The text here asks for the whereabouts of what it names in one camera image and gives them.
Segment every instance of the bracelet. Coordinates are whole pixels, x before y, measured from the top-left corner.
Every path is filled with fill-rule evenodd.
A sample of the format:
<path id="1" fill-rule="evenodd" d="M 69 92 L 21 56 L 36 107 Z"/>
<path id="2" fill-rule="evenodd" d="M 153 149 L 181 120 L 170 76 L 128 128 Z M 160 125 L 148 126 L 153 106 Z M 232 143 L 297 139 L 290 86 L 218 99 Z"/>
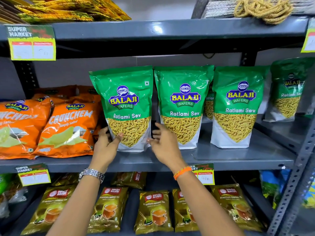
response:
<path id="1" fill-rule="evenodd" d="M 180 175 L 184 174 L 184 173 L 187 172 L 187 171 L 191 171 L 191 170 L 192 170 L 192 169 L 191 169 L 190 166 L 187 166 L 187 167 L 181 169 L 179 172 L 177 172 L 177 173 L 174 175 L 174 179 L 177 181 L 177 178 L 178 178 Z"/>

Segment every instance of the watch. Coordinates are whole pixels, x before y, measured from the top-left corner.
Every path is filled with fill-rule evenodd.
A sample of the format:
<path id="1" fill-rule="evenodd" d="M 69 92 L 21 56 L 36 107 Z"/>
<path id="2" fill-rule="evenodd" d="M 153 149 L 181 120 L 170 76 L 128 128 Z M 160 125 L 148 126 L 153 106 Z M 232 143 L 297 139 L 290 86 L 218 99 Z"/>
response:
<path id="1" fill-rule="evenodd" d="M 82 178 L 84 175 L 94 176 L 94 177 L 96 177 L 97 179 L 100 180 L 100 183 L 103 183 L 104 178 L 105 178 L 105 175 L 102 174 L 100 171 L 87 168 L 87 169 L 84 169 L 84 170 L 79 174 L 79 181 L 81 180 L 81 178 Z"/>

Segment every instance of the golden rope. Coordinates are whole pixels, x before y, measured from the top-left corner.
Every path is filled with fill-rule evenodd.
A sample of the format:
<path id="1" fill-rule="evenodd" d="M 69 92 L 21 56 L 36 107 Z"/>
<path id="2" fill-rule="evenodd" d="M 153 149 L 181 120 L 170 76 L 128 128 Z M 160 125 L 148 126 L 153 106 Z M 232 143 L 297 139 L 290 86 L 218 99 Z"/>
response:
<path id="1" fill-rule="evenodd" d="M 234 9 L 235 17 L 253 16 L 263 19 L 267 24 L 277 25 L 283 22 L 293 11 L 290 0 L 238 0 Z"/>

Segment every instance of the glass cup of tea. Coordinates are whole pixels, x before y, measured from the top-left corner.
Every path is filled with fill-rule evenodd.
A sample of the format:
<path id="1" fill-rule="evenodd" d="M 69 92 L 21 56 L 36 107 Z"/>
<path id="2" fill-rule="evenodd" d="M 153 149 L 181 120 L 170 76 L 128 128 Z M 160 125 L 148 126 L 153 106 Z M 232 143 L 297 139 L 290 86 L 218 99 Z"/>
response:
<path id="1" fill-rule="evenodd" d="M 157 226 L 163 225 L 167 221 L 167 211 L 164 209 L 155 210 L 152 212 L 152 220 Z"/>
<path id="2" fill-rule="evenodd" d="M 61 208 L 48 209 L 45 216 L 45 222 L 49 224 L 52 224 L 53 222 L 55 222 L 59 214 L 61 213 L 61 211 L 62 211 Z"/>
<path id="3" fill-rule="evenodd" d="M 104 206 L 104 210 L 103 210 L 104 218 L 110 219 L 114 217 L 114 215 L 116 214 L 116 209 L 117 209 L 116 204 L 110 204 L 110 205 Z"/>
<path id="4" fill-rule="evenodd" d="M 245 220 L 250 220 L 251 217 L 253 216 L 252 213 L 250 212 L 249 206 L 243 204 L 234 204 L 233 206 L 237 210 L 237 213 L 241 218 Z"/>
<path id="5" fill-rule="evenodd" d="M 192 212 L 190 211 L 190 209 L 188 209 L 188 213 L 189 213 L 189 216 L 190 216 L 191 221 L 196 223 L 195 218 L 194 218 L 194 216 L 192 215 Z"/>

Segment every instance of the price tag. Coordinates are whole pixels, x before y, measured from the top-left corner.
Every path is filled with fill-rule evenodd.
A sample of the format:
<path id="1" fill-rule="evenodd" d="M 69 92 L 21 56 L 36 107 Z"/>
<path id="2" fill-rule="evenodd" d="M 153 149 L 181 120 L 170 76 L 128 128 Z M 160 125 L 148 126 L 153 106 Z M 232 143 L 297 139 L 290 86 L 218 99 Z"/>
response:
<path id="1" fill-rule="evenodd" d="M 213 163 L 191 165 L 192 172 L 203 185 L 215 184 Z"/>
<path id="2" fill-rule="evenodd" d="M 16 167 L 23 186 L 50 183 L 50 175 L 46 164 Z"/>
<path id="3" fill-rule="evenodd" d="M 56 60 L 56 42 L 52 26 L 5 26 L 11 60 Z"/>
<path id="4" fill-rule="evenodd" d="M 310 18 L 301 53 L 315 52 L 315 18 Z"/>

